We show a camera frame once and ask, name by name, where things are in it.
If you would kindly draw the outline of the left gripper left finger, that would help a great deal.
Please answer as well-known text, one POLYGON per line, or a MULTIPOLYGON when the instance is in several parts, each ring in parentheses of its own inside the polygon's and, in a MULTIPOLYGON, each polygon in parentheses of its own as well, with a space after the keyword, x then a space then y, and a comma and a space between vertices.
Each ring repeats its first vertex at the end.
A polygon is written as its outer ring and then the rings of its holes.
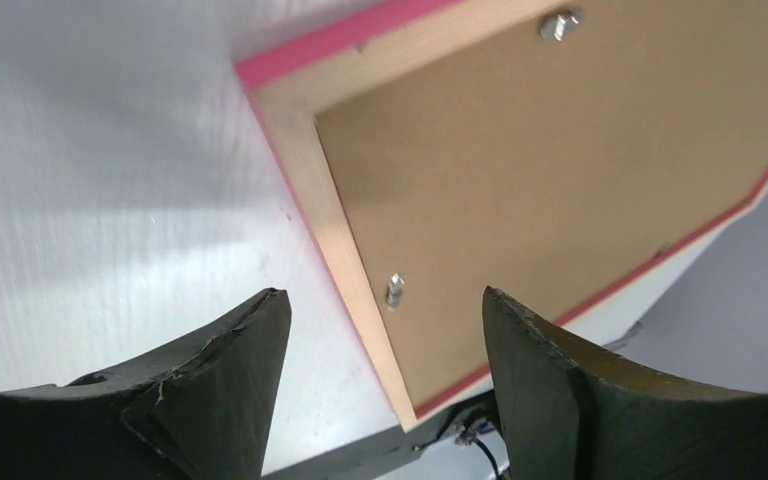
POLYGON ((257 479, 291 326, 267 288, 64 385, 0 392, 0 479, 257 479))

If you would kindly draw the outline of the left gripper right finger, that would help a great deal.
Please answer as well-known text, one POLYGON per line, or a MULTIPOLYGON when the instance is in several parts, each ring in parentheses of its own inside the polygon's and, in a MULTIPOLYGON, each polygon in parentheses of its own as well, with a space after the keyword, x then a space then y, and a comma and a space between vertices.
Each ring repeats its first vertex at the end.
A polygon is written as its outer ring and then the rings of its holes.
POLYGON ((768 479, 768 394, 635 363, 487 288, 483 332, 516 479, 768 479))

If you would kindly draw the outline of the pink picture frame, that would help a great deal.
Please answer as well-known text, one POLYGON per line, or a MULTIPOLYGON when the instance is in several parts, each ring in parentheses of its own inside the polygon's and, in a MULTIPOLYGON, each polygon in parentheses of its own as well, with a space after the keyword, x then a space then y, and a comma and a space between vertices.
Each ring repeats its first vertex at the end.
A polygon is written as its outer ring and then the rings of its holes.
POLYGON ((768 192, 768 1, 389 1, 237 67, 401 427, 481 298, 623 336, 768 192))

